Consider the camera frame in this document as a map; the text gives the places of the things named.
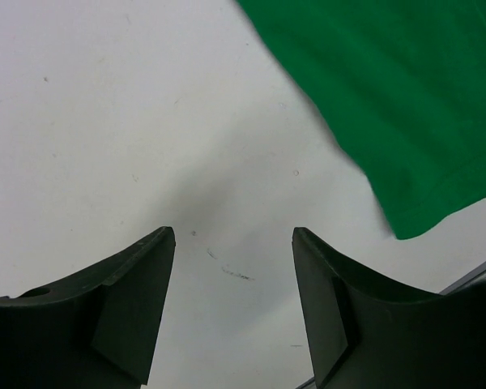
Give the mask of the green t shirt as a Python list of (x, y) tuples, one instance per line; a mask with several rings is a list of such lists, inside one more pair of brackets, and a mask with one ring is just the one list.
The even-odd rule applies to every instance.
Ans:
[(486, 198), (486, 1), (242, 1), (399, 239)]

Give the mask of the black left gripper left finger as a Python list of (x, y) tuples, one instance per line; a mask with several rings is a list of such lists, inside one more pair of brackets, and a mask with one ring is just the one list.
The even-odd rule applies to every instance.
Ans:
[(106, 259), (0, 297), (0, 388), (147, 385), (173, 267), (161, 227)]

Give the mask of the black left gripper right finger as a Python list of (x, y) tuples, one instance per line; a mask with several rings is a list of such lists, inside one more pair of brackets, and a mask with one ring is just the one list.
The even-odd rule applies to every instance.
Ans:
[(292, 251), (316, 387), (486, 388), (486, 279), (431, 293), (306, 228)]

